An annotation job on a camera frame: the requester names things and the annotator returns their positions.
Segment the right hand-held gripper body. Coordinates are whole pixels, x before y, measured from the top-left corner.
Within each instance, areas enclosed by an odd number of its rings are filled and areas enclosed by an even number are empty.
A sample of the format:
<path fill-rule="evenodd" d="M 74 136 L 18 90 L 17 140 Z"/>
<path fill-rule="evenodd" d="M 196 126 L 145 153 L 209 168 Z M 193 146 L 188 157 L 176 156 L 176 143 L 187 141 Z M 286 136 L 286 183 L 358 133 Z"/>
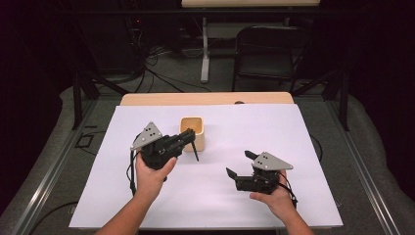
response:
<path fill-rule="evenodd" d="M 252 162 L 254 172 L 251 176 L 238 175 L 235 184 L 238 191 L 259 192 L 270 195 L 276 190 L 280 183 L 280 172 L 293 169 L 291 164 L 273 156 L 268 152 L 257 154 L 258 157 Z M 287 190 L 293 195 L 291 186 Z"/>

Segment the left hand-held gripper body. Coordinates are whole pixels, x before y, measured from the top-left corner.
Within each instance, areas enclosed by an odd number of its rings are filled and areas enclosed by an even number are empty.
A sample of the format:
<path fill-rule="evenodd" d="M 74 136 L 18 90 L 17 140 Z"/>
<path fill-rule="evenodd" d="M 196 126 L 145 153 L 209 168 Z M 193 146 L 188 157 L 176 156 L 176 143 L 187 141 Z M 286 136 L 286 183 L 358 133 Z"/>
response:
<path fill-rule="evenodd" d="M 140 152 L 147 167 L 161 169 L 171 158 L 179 157 L 184 147 L 184 133 L 172 136 L 163 135 L 150 121 L 136 136 L 130 151 L 132 154 Z"/>

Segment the cream square pen holder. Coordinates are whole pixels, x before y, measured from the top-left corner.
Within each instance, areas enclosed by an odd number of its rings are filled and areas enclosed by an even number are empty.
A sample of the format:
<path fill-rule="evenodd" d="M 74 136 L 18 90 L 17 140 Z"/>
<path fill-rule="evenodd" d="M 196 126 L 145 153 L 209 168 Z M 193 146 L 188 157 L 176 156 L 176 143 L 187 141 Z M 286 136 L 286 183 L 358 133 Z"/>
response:
<path fill-rule="evenodd" d="M 183 132 L 188 128 L 195 131 L 196 139 L 194 144 L 196 151 L 201 152 L 205 148 L 205 129 L 203 119 L 201 117 L 183 117 L 180 120 L 179 131 Z"/>

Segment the person's right hand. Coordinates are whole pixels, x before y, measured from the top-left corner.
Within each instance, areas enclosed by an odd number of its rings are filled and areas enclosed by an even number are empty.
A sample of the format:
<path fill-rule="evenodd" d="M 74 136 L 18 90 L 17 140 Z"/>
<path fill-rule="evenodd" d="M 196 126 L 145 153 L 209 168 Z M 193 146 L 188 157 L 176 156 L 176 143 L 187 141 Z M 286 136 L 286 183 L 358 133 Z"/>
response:
<path fill-rule="evenodd" d="M 285 170 L 280 172 L 280 183 L 281 186 L 270 195 L 252 192 L 250 193 L 250 198 L 266 204 L 271 212 L 284 223 L 292 222 L 298 217 L 298 212 L 287 190 L 287 173 Z"/>

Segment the person's left hand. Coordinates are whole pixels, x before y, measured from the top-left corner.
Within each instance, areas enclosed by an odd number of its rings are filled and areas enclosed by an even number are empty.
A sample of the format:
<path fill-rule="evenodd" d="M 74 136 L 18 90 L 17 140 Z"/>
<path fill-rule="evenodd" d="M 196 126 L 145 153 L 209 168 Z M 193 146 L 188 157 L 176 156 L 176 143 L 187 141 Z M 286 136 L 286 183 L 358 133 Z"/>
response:
<path fill-rule="evenodd" d="M 152 169 L 146 166 L 140 154 L 136 160 L 137 187 L 135 197 L 153 201 L 161 191 L 164 180 L 173 171 L 177 159 L 175 157 L 167 161 L 161 169 Z"/>

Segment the white table sheet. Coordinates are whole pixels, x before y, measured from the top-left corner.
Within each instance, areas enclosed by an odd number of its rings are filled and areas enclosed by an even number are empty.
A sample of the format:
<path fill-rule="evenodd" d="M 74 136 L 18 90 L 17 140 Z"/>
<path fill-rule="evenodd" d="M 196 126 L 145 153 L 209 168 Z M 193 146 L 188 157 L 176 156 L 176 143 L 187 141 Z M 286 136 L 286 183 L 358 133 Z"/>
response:
<path fill-rule="evenodd" d="M 164 134 L 179 130 L 184 117 L 204 121 L 205 148 L 182 154 L 151 205 L 142 226 L 150 230 L 272 229 L 281 226 L 267 205 L 236 189 L 228 170 L 252 173 L 245 153 L 268 152 L 292 165 L 288 172 L 297 210 L 312 227 L 342 225 L 340 213 L 295 104 L 216 106 L 119 106 L 69 223 L 103 226 L 132 197 L 126 170 L 129 148 L 153 122 Z"/>

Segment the wooden table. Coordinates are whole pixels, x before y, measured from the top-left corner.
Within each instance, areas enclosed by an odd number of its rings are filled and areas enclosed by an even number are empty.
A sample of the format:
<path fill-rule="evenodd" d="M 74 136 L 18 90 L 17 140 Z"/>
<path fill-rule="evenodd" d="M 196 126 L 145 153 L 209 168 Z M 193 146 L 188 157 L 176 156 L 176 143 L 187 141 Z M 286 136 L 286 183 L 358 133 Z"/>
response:
<path fill-rule="evenodd" d="M 294 104 L 288 92 L 208 92 L 126 94 L 122 106 L 197 106 L 232 104 Z"/>

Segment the white desk leg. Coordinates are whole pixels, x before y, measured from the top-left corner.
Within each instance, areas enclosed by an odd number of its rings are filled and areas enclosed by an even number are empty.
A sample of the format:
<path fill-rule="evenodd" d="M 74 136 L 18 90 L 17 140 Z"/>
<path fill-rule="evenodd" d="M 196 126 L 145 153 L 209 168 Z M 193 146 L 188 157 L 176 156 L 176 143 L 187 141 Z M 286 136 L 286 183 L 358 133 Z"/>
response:
<path fill-rule="evenodd" d="M 208 54 L 208 23 L 207 19 L 203 18 L 203 59 L 201 70 L 201 83 L 208 83 L 209 72 L 209 54 Z"/>

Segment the black folding chair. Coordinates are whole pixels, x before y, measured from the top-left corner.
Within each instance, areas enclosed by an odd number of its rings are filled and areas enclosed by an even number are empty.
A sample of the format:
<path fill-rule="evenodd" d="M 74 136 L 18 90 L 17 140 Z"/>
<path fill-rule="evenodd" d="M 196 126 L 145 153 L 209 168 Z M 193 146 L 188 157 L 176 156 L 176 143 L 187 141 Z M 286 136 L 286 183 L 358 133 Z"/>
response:
<path fill-rule="evenodd" d="M 311 43 L 298 26 L 253 25 L 236 36 L 232 90 L 238 79 L 290 81 L 293 91 L 300 64 Z"/>

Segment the light wooden desk top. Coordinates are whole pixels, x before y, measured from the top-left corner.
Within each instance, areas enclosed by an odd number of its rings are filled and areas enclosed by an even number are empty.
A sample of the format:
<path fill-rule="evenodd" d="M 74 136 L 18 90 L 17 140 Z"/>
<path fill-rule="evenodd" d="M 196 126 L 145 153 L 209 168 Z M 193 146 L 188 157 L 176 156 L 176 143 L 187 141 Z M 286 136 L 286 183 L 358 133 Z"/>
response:
<path fill-rule="evenodd" d="M 183 8 L 313 7 L 321 0 L 181 0 Z"/>

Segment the black metal frame stand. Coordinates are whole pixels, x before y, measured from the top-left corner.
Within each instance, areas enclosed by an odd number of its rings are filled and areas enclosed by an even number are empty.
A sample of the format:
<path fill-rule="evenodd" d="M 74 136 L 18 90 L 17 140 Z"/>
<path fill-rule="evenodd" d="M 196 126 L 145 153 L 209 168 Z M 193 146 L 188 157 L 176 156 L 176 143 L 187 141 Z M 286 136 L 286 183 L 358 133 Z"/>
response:
<path fill-rule="evenodd" d="M 83 120 L 82 110 L 82 95 L 85 95 L 89 100 L 97 100 L 100 97 L 100 92 L 95 85 L 95 81 L 103 84 L 104 86 L 112 89 L 120 95 L 128 93 L 124 88 L 119 87 L 115 83 L 108 81 L 97 73 L 90 70 L 82 70 L 77 72 L 72 80 L 72 92 L 73 92 L 73 111 L 74 122 L 72 129 L 77 129 Z"/>
<path fill-rule="evenodd" d="M 299 96 L 315 87 L 318 83 L 326 81 L 327 84 L 321 93 L 324 101 L 339 99 L 339 121 L 345 131 L 349 131 L 347 124 L 348 105 L 348 80 L 349 75 L 343 70 L 330 70 L 324 75 L 308 82 L 305 86 L 291 91 L 293 96 Z"/>

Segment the aluminium floor rail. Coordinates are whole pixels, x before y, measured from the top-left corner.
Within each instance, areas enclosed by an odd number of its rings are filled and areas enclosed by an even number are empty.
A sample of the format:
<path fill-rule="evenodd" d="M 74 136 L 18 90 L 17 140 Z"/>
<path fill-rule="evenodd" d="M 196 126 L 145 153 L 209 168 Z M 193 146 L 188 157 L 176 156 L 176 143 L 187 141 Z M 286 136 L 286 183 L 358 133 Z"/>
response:
<path fill-rule="evenodd" d="M 331 114 L 335 126 L 339 130 L 343 140 L 349 150 L 351 162 L 355 168 L 356 174 L 370 202 L 370 205 L 380 222 L 385 235 L 401 235 L 397 228 L 392 215 L 386 205 L 384 198 L 381 196 L 370 172 L 363 161 L 350 133 L 345 130 L 340 121 L 340 111 L 333 101 L 327 101 L 326 107 Z"/>
<path fill-rule="evenodd" d="M 23 212 L 23 215 L 19 219 L 11 235 L 29 234 L 30 229 L 34 225 L 44 204 L 47 202 L 53 187 L 55 186 L 62 170 L 65 167 L 71 149 L 73 148 L 76 140 L 80 137 L 82 127 L 91 116 L 96 107 L 96 104 L 97 102 L 95 100 L 87 101 L 85 103 L 85 108 L 82 111 L 83 120 L 80 122 L 76 130 L 72 130 L 69 133 L 69 137 L 65 141 L 63 148 L 60 150 L 59 155 L 51 163 L 51 166 L 48 168 L 48 171 L 42 178 L 42 181 L 40 182 L 36 191 L 33 193 L 33 196 L 31 197 L 26 209 Z"/>

